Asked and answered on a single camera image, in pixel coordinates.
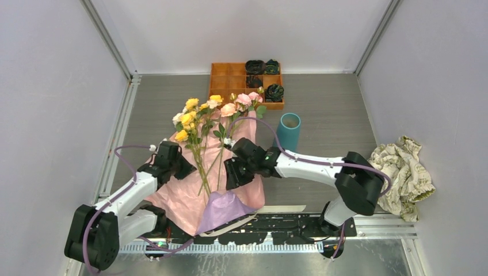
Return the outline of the cream ribbon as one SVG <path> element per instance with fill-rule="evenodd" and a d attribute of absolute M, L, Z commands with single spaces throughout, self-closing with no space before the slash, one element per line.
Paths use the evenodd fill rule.
<path fill-rule="evenodd" d="M 217 237 L 224 233 L 230 232 L 236 228 L 244 226 L 254 219 L 258 214 L 271 214 L 271 213 L 301 213 L 306 208 L 306 205 L 265 205 L 261 209 L 255 211 L 251 216 L 243 218 L 235 223 L 232 223 L 222 229 L 215 230 L 208 233 L 201 233 L 201 237 Z"/>

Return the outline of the pink rose stem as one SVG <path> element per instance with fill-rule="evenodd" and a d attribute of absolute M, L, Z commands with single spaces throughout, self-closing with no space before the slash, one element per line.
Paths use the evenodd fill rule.
<path fill-rule="evenodd" d="M 240 117 L 244 117 L 244 116 L 249 115 L 249 113 L 251 111 L 255 111 L 257 114 L 257 117 L 262 118 L 263 113 L 265 113 L 265 111 L 266 111 L 266 107 L 261 105 L 262 102 L 263 102 L 263 98 L 261 97 L 260 93 L 251 92 L 249 94 L 246 94 L 246 93 L 241 93 L 238 95 L 231 94 L 230 102 L 228 102 L 227 104 L 235 103 L 235 106 L 237 108 L 237 112 L 234 114 L 233 120 L 229 123 L 226 137 L 233 136 L 234 133 L 239 128 L 240 124 L 237 123 L 236 120 Z M 216 121 L 215 125 L 213 126 L 213 128 L 210 130 L 210 133 L 209 133 L 209 135 L 207 137 L 207 141 L 206 141 L 206 149 L 204 151 L 204 168 L 207 172 L 208 183 L 210 185 L 211 191 L 212 191 L 212 187 L 210 184 L 209 175 L 210 175 L 211 170 L 214 168 L 217 169 L 217 181 L 218 181 L 218 170 L 219 170 L 218 161 L 219 161 L 220 149 L 222 146 L 221 131 L 224 130 L 224 126 L 223 126 L 224 119 L 221 118 L 220 110 L 225 104 L 226 103 L 224 103 L 224 100 L 223 100 L 223 103 L 218 107 L 218 110 L 216 112 L 217 121 Z M 215 158 L 211 158 L 210 164 L 206 165 L 205 164 L 205 153 L 206 153 L 207 148 L 208 148 L 208 140 L 211 137 L 214 137 L 217 139 L 217 150 L 218 151 L 217 151 L 217 156 Z"/>

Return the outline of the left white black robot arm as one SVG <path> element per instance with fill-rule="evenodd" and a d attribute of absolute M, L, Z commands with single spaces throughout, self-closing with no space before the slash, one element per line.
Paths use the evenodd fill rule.
<path fill-rule="evenodd" d="M 95 205 L 76 209 L 64 248 L 66 257 L 102 271 L 115 261 L 120 248 L 133 240 L 161 237 L 167 232 L 165 211 L 139 204 L 171 179 L 182 180 L 196 168 L 175 142 L 164 140 L 148 149 L 150 160 L 138 169 L 131 167 L 133 176 L 125 185 Z"/>

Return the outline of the pink wrapping paper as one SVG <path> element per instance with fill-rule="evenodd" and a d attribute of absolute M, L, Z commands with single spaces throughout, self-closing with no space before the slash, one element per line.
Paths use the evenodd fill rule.
<path fill-rule="evenodd" d="M 217 156 L 217 139 L 211 137 L 208 140 L 208 148 L 205 153 L 205 164 L 209 165 L 211 158 Z M 231 158 L 232 153 L 224 149 L 224 161 Z M 258 175 L 253 181 L 233 190 L 226 190 L 226 170 L 224 168 L 224 188 L 221 191 L 216 189 L 217 169 L 211 170 L 209 175 L 213 192 L 225 193 L 233 191 L 239 199 L 247 206 L 261 209 L 265 204 L 265 194 L 262 178 Z M 165 210 L 169 220 L 174 222 L 184 232 L 195 236 L 199 228 L 204 209 L 210 195 L 198 194 L 202 180 L 198 171 L 191 173 L 183 180 L 171 179 L 158 191 L 146 198 L 153 205 Z"/>

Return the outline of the purple wrapping paper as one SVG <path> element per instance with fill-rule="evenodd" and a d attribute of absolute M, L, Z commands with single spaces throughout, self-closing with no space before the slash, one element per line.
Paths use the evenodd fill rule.
<path fill-rule="evenodd" d="M 196 234 L 211 231 L 257 209 L 245 205 L 233 191 L 210 194 Z"/>

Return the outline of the peach rose stem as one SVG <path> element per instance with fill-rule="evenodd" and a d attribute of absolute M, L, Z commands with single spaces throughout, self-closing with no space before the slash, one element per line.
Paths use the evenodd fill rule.
<path fill-rule="evenodd" d="M 234 114 L 237 112 L 237 108 L 235 103 L 227 103 L 225 104 L 221 110 L 221 118 L 224 119 L 224 130 L 221 131 L 221 138 L 222 138 L 222 146 L 219 153 L 219 170 L 218 170 L 218 181 L 217 181 L 217 191 L 221 191 L 224 188 L 224 145 L 223 140 L 226 137 L 229 123 L 233 120 Z"/>

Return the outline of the yellow pink flower bunch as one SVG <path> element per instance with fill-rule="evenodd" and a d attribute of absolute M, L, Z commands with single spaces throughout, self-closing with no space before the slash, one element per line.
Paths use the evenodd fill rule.
<path fill-rule="evenodd" d="M 202 180 L 199 193 L 205 192 L 208 195 L 211 188 L 204 168 L 204 151 L 210 130 L 217 121 L 216 112 L 223 100 L 224 98 L 218 94 L 210 96 L 204 103 L 200 103 L 197 98 L 190 98 L 182 112 L 177 113 L 172 119 L 176 129 L 174 140 L 190 150 L 196 162 Z"/>

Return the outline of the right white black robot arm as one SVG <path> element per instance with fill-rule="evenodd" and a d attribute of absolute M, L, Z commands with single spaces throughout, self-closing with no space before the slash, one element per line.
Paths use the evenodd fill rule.
<path fill-rule="evenodd" d="M 326 236 L 334 236 L 346 220 L 357 214 L 371 216 L 375 212 L 383 178 L 356 152 L 324 158 L 279 147 L 264 150 L 247 138 L 225 138 L 223 145 L 232 152 L 232 158 L 224 161 L 227 190 L 249 184 L 256 175 L 300 178 L 336 188 L 339 196 L 326 204 L 319 217 L 320 230 Z"/>

